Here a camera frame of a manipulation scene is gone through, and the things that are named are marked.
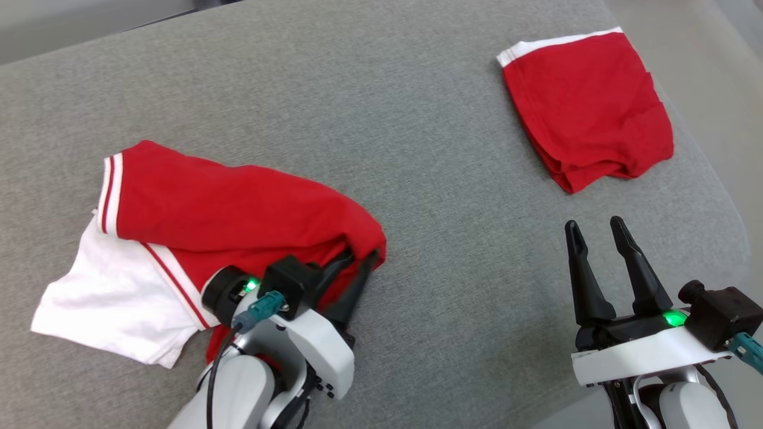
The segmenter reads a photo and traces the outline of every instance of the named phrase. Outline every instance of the green led light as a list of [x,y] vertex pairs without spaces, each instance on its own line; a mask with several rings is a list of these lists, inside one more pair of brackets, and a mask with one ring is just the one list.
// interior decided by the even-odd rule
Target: green led light
[[259,286],[259,283],[257,282],[257,279],[252,277],[251,279],[249,279],[249,282],[247,284],[245,284],[245,286],[243,287],[243,291],[245,293],[249,293],[252,290],[256,289],[257,286]]
[[662,313],[662,317],[665,318],[665,321],[671,326],[684,326],[684,322],[688,316],[677,310],[668,310],[665,313]]

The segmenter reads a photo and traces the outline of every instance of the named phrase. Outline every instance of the red stripe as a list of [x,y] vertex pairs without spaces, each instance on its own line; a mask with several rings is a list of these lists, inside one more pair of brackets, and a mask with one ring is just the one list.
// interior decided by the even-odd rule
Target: red stripe
[[108,199],[111,198],[111,184],[114,182],[114,157],[110,156],[108,162],[111,163],[111,171],[108,174],[108,187],[106,188],[106,199],[103,201],[103,213],[101,213],[101,231],[106,232],[106,212],[108,211]]
[[159,263],[159,266],[161,266],[161,267],[162,267],[162,269],[164,269],[164,272],[165,272],[165,273],[167,273],[167,276],[169,277],[169,279],[170,279],[170,280],[172,280],[172,282],[173,282],[173,283],[175,283],[175,287],[176,287],[176,288],[178,288],[178,290],[180,291],[180,293],[183,295],[183,298],[185,298],[185,301],[186,301],[186,302],[188,303],[188,305],[191,307],[191,310],[193,310],[193,312],[194,312],[194,313],[196,313],[196,317],[197,317],[197,318],[198,318],[198,320],[201,322],[201,325],[202,325],[202,326],[204,326],[204,329],[209,329],[209,324],[208,324],[208,323],[207,323],[207,322],[204,320],[204,318],[201,316],[201,312],[199,312],[199,310],[196,308],[196,306],[195,306],[195,305],[193,305],[193,301],[191,301],[191,299],[188,297],[188,294],[186,294],[186,293],[185,293],[185,290],[183,290],[183,288],[180,286],[180,283],[179,283],[179,282],[178,282],[178,280],[175,278],[175,276],[173,276],[173,275],[172,275],[172,273],[169,271],[169,269],[167,268],[167,266],[166,266],[166,265],[164,265],[164,262],[162,262],[162,260],[159,258],[159,255],[157,255],[157,254],[156,254],[156,253],[153,251],[153,249],[151,248],[151,246],[149,246],[148,244],[145,244],[145,243],[143,243],[143,242],[141,242],[141,244],[143,245],[143,247],[145,247],[145,248],[146,248],[146,250],[148,250],[148,253],[151,253],[151,256],[153,256],[153,258],[154,258],[154,259],[155,259],[155,260],[156,260],[156,261]]

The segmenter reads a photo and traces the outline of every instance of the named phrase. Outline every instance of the white sleeve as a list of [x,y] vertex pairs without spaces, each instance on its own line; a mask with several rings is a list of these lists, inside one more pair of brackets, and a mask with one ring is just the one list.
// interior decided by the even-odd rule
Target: white sleeve
[[197,324],[146,249],[98,231],[97,218],[71,271],[47,287],[31,330],[172,368]]

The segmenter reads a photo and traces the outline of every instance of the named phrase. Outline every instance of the floor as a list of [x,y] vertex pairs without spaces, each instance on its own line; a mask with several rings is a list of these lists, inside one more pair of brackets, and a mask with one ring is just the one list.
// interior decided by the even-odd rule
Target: floor
[[[604,1],[736,204],[754,262],[752,298],[763,302],[763,1]],[[761,427],[763,377],[739,361],[708,369],[729,397],[739,427]],[[592,391],[535,429],[612,427],[606,396]]]
[[194,0],[0,0],[0,65],[182,15],[195,7]]

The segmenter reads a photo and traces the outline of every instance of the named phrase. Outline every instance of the white stripe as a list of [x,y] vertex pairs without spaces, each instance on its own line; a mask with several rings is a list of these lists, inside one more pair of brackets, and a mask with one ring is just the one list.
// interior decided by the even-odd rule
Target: white stripe
[[111,175],[111,163],[109,162],[109,158],[104,158],[103,160],[103,183],[101,184],[101,197],[98,199],[98,217],[96,220],[96,228],[98,229],[98,232],[103,232],[103,228],[101,227],[103,225],[103,219],[102,216],[106,212],[105,207],[103,206],[106,203],[106,193],[108,192],[108,177]]
[[[162,260],[162,263],[164,263],[164,266],[167,267],[167,269],[178,281],[180,287],[183,288],[183,291],[185,291],[185,294],[188,295],[188,298],[191,300],[191,303],[196,307],[199,314],[201,314],[201,316],[204,318],[204,321],[207,322],[207,325],[209,325],[209,327],[219,325],[220,321],[214,316],[214,314],[207,311],[201,304],[201,293],[196,289],[196,286],[194,286],[188,275],[185,274],[185,270],[182,268],[182,266],[180,266],[180,263],[175,258],[175,255],[172,254],[172,251],[170,251],[167,246],[162,246],[161,244],[148,243],[148,246],[151,247],[151,250],[156,253],[159,259]],[[156,261],[154,261],[154,263],[157,265],[156,269],[159,270],[159,272],[162,274],[162,277],[164,277],[167,284],[172,286],[172,290],[175,291],[180,302],[182,302],[186,310],[188,310],[188,313],[192,316],[193,320],[196,321],[198,329],[203,331],[205,329],[204,325],[201,324],[201,322],[198,320],[198,316],[193,311],[193,308],[188,304],[188,301],[186,301],[183,294],[177,290],[177,286],[172,281],[172,279],[167,276],[167,273],[164,271],[164,269],[159,266]]]
[[498,62],[501,63],[501,67],[505,67],[511,64],[511,62],[516,60],[517,58],[523,55],[527,55],[528,53],[531,53],[534,50],[538,50],[542,47],[569,44],[572,42],[577,42],[578,40],[583,40],[588,37],[604,36],[605,34],[622,33],[622,32],[623,30],[620,27],[615,27],[609,30],[595,31],[594,33],[589,33],[589,34],[576,34],[574,36],[564,36],[564,37],[557,37],[554,39],[536,40],[534,42],[519,42],[518,44],[515,44],[514,46],[505,50],[504,52],[501,52],[498,55],[497,59],[498,59]]
[[122,153],[114,155],[114,179],[111,181],[111,194],[106,208],[106,232],[119,236],[117,233],[117,212],[119,211],[119,195],[122,191]]

